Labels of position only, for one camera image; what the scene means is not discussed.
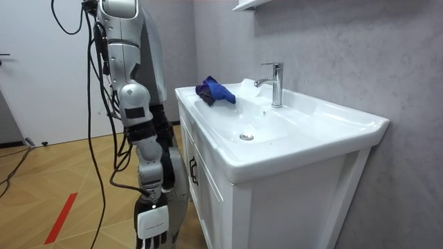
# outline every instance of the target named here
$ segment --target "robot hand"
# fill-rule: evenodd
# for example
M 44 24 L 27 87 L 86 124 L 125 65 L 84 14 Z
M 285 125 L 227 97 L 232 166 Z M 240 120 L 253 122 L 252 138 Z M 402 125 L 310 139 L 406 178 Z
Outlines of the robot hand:
M 136 248 L 151 248 L 152 244 L 154 248 L 159 248 L 160 244 L 166 243 L 169 212 L 164 194 L 156 204 L 140 196 L 135 205 L 134 216 L 134 227 L 137 233 Z

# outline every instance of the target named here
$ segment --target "white door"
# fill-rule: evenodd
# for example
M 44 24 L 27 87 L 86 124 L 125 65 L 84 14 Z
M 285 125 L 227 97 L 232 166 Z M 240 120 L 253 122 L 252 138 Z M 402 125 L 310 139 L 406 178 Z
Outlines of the white door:
M 200 191 L 200 210 L 204 233 L 207 236 L 206 242 L 209 248 L 228 248 L 223 245 L 224 235 L 222 230 L 226 222 L 222 218 L 222 200 L 217 198 L 214 187 L 211 186 L 206 166 L 203 166 L 202 159 L 198 157 L 199 163 L 199 191 Z
M 80 0 L 55 0 L 69 31 L 78 28 Z M 0 1 L 0 89 L 23 137 L 37 146 L 87 137 L 87 24 L 70 36 L 50 0 Z M 92 74 L 92 134 L 111 133 L 99 83 Z M 123 130 L 116 122 L 117 132 Z

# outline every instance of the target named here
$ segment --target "blue cloth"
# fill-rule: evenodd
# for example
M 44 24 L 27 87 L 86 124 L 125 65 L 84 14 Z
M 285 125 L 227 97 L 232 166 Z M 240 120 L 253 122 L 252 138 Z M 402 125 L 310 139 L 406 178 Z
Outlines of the blue cloth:
M 208 76 L 202 85 L 195 87 L 195 93 L 198 94 L 209 106 L 212 106 L 215 100 L 228 100 L 235 104 L 235 95 L 226 87 L 220 85 L 212 76 Z

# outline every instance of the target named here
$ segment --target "sink drain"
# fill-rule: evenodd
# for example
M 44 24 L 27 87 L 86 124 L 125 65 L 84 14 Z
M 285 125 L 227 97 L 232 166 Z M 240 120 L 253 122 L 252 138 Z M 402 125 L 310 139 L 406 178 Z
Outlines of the sink drain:
M 250 140 L 254 139 L 254 136 L 252 136 L 251 134 L 242 134 L 242 135 L 240 135 L 240 138 L 242 140 L 250 141 Z

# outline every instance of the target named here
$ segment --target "sink basin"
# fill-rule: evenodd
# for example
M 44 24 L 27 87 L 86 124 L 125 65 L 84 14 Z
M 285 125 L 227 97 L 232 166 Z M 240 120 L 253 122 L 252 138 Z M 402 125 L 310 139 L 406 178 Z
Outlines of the sink basin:
M 195 132 L 225 162 L 232 183 L 371 148 L 389 124 L 386 118 L 288 90 L 283 107 L 274 109 L 272 86 L 257 89 L 250 79 L 224 86 L 235 94 L 236 104 L 221 100 L 210 107 L 194 87 L 176 89 L 176 95 L 196 122 Z M 253 139 L 243 140 L 243 134 Z
M 204 118 L 207 128 L 220 138 L 246 144 L 272 141 L 289 136 L 294 124 L 275 111 L 247 98 L 238 98 L 237 103 L 217 101 L 212 107 L 203 100 L 195 102 L 195 108 Z M 242 140 L 241 135 L 252 135 L 252 140 Z

